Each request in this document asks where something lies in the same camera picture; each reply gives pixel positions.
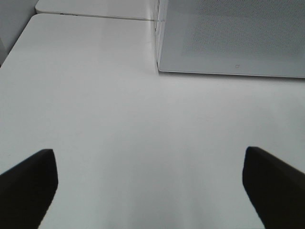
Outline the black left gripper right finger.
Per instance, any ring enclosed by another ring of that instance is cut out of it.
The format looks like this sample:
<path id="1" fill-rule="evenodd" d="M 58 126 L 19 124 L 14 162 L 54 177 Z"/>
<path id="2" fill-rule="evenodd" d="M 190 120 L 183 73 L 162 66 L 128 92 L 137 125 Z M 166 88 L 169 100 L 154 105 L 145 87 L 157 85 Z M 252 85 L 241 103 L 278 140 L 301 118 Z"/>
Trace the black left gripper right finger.
<path id="1" fill-rule="evenodd" d="M 242 183 L 266 229 L 305 227 L 305 175 L 255 146 L 245 152 Z"/>

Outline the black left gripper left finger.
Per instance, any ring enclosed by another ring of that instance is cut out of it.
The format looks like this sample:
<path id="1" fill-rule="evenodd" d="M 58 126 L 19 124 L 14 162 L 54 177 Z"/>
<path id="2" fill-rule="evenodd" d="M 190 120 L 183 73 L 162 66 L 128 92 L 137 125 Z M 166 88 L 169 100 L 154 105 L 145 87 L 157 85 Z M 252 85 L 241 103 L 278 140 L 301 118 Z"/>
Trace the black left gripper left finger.
<path id="1" fill-rule="evenodd" d="M 58 188 L 52 149 L 31 155 L 0 176 L 0 227 L 37 229 Z"/>

